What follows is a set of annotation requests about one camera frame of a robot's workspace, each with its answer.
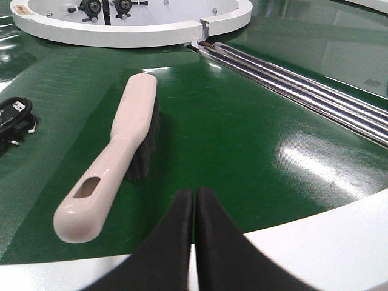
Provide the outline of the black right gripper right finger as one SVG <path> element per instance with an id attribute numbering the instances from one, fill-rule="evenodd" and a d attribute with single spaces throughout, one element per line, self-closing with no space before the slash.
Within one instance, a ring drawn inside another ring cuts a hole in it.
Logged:
<path id="1" fill-rule="evenodd" d="M 200 290 L 313 290 L 258 250 L 214 190 L 196 193 L 196 265 Z"/>

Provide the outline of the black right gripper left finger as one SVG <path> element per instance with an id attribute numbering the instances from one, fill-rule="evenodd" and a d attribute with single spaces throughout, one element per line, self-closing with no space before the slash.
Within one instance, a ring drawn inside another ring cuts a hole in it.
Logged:
<path id="1" fill-rule="evenodd" d="M 112 271 L 84 290 L 187 290 L 193 193 L 178 190 L 163 219 Z"/>

